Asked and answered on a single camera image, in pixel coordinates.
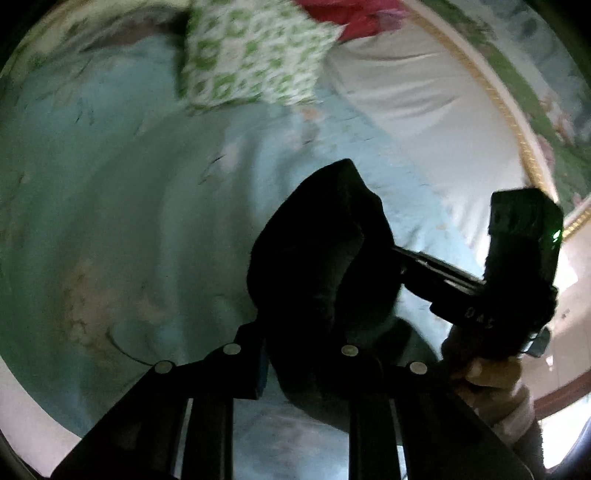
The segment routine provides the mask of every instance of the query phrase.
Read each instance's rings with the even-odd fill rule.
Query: red cloth
[[[399,21],[383,22],[385,15],[401,19],[404,7],[399,0],[297,0],[319,22],[347,25],[339,40],[371,37],[384,30],[396,30]]]

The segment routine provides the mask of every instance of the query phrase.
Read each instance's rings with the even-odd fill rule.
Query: floor
[[[564,244],[579,280],[558,298],[553,339],[542,359],[524,358],[524,380],[534,398],[568,384],[591,368],[591,222]]]

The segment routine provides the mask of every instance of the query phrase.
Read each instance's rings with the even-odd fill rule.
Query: floral pattern
[[[473,0],[470,14],[454,4],[461,0],[421,1],[470,42],[503,81],[537,136],[561,207],[571,212],[591,193],[591,89],[566,48],[523,0]],[[534,68],[521,68],[505,51],[507,44]]]
[[[182,77],[197,108],[313,100],[320,62],[343,30],[291,0],[198,0],[190,15]]]

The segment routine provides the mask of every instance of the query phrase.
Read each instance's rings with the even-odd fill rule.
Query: black mount
[[[233,399],[256,400],[267,380],[256,322],[234,343],[180,367],[154,365],[62,461],[51,480],[230,480]],[[529,470],[453,393],[439,366],[383,364],[353,345],[329,347],[320,371],[350,405],[349,478],[531,480]],[[193,399],[184,445],[188,400]]]

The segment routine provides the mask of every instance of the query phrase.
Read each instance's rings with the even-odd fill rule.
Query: pillow
[[[196,0],[187,27],[185,95],[198,108],[313,100],[320,62],[342,30],[312,20],[291,0]]]

